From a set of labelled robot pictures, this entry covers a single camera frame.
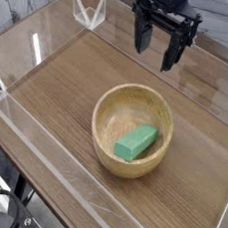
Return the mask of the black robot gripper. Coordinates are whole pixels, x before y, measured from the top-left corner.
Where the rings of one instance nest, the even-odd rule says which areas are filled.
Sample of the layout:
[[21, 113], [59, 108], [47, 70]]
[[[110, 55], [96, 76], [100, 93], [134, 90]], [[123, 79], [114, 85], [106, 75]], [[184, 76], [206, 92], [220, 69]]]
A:
[[134, 12], [134, 43], [141, 54], [150, 45], [152, 23], [170, 35], [169, 46], [163, 55], [161, 71], [169, 71], [191, 46], [202, 17], [188, 0], [136, 0]]

